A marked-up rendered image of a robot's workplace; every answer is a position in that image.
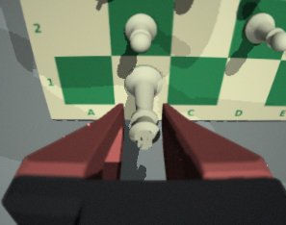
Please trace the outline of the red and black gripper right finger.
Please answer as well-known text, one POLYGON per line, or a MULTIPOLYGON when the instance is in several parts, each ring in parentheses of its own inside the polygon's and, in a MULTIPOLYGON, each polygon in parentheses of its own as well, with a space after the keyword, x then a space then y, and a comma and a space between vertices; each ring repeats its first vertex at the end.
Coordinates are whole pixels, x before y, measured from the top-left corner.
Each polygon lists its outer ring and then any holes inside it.
POLYGON ((168 103, 162 108, 162 140, 166 180, 184 180, 183 164, 185 180, 273 178, 261 156, 193 122, 168 103))

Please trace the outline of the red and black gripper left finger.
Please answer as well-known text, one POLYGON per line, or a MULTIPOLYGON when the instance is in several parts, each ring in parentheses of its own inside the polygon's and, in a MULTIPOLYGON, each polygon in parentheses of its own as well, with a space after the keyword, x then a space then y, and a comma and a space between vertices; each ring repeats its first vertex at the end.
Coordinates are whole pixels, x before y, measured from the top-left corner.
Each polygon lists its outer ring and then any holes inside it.
POLYGON ((92 123, 26 156, 14 177, 28 174, 120 180, 124 122, 124 105, 119 103, 92 123))

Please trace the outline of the green and cream chessboard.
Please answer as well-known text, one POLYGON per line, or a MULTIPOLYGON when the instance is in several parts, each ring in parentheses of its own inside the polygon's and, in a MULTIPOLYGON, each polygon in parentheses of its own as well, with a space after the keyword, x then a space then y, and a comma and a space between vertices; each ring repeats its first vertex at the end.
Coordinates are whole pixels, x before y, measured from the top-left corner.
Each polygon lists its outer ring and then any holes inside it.
POLYGON ((155 67, 168 103, 190 120, 286 120, 286 51, 247 40, 245 25, 269 14, 286 32, 286 0, 20 0, 51 119, 98 119, 119 103, 135 66, 155 67), (125 33, 137 13, 157 27, 149 50, 125 33))

